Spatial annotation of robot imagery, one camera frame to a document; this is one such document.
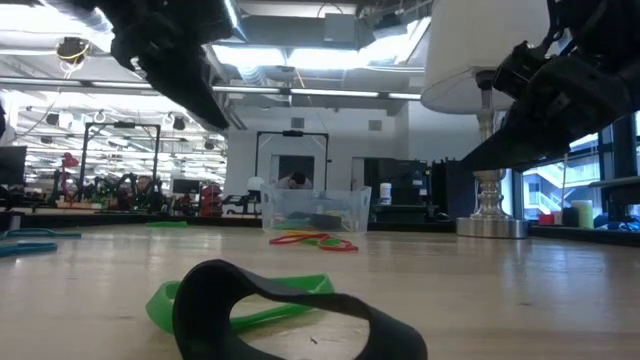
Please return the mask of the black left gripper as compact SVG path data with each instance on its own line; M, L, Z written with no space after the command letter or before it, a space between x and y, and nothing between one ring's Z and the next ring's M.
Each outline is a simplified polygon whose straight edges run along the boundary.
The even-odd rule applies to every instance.
M229 128L200 46L233 35L235 0L95 0L95 7L112 24L111 55L120 64L138 58L154 90L210 127Z

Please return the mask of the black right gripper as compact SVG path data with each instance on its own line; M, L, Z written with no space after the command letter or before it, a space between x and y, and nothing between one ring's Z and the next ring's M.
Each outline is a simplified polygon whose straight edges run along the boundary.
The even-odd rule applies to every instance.
M563 29L554 39L561 51L552 70L536 73L504 125L462 160L465 168L528 169L640 110L640 35Z

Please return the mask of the red rubber band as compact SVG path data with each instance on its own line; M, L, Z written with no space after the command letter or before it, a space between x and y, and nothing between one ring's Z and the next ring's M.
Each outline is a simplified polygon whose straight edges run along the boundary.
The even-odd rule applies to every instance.
M338 237L334 237L333 235L329 234L328 236L318 236L318 235L307 235L307 236L280 236L277 238L273 238L269 240L269 244L270 245L292 245L292 244L303 244L302 241L304 239L309 239L309 238L318 238L321 240L325 240L328 238L338 238ZM342 238L338 238L341 239L343 241L343 246L342 247L326 247L326 246L315 246L321 250L324 251L331 251L331 252L358 252L359 251L359 247L354 245L351 241L342 239Z

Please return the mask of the clear plastic bin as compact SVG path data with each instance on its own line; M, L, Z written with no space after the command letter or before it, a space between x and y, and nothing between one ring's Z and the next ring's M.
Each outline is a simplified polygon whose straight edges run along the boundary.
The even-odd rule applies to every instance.
M370 187L361 187L354 191L343 190L309 190L278 189L263 185L261 187L261 219L265 231L274 230L273 226L288 220L286 216L292 212L327 214L340 216L342 228L337 231L323 231L314 228L309 219L302 219L305 224L295 230L314 230L321 232L365 233L369 222Z

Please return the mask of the green cup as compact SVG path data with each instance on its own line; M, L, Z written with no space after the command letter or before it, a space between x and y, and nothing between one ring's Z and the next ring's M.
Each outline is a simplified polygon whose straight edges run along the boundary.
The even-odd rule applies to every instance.
M578 226L583 229L593 229L593 202L591 200L574 200L571 202L571 206L578 211Z

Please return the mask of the black side desk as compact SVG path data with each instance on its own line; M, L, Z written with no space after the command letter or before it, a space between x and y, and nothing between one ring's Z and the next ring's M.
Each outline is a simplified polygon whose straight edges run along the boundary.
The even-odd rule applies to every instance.
M633 221L629 208L640 205L640 176L591 182L589 187L602 190L604 209L610 221Z

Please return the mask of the red stacked equipment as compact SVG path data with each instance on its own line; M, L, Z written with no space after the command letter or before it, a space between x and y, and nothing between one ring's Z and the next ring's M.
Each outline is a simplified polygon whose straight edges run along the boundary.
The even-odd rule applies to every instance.
M222 190L218 185L208 185L200 192L200 215L204 217L221 217L223 214Z

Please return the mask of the white shade table lamp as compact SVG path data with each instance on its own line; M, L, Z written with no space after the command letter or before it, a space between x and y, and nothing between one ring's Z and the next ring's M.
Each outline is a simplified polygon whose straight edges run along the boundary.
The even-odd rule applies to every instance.
M527 223L502 208L506 167L497 160L506 152L481 152L497 132L497 116L513 103L493 87L499 65L523 41L542 40L548 26L545 0L433 1L420 102L437 113L474 115L480 136L480 144L460 161L475 176L479 190L476 211L456 220L459 236L527 237Z

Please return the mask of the black cabinet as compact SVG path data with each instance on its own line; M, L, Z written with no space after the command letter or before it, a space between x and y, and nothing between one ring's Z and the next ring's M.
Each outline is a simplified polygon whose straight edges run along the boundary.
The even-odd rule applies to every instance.
M370 221L374 223L425 223L431 204L429 166L417 160L366 158L364 184L372 189ZM392 204L379 204L381 183L392 184Z
M455 160L431 164L431 197L451 219L468 217L475 211L475 177Z

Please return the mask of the long ceiling light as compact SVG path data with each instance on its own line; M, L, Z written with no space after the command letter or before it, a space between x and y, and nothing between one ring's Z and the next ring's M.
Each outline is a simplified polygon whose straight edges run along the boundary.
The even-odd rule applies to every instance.
M32 87L34 89L95 89L106 93L124 91L139 92L145 95L156 94L151 85L141 82L117 82L86 79L57 79L57 78L28 78L0 76L0 87L18 89ZM252 87L215 85L212 89L220 93L256 94L256 95L285 95L285 96L324 96L344 98L364 98L381 100L418 101L421 95L417 93L387 92L387 91L359 91L333 90L315 88L287 88L287 87Z

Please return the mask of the grey ceiling box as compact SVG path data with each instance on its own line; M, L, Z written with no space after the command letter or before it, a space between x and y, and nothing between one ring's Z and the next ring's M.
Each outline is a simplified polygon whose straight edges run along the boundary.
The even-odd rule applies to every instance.
M356 38L356 18L351 14L326 13L324 16L324 40L348 43Z

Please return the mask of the black monitor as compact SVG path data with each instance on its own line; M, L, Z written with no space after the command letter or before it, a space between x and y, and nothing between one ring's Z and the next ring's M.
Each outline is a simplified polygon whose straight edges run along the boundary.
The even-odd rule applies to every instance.
M26 155L26 146L0 147L0 185L24 183Z

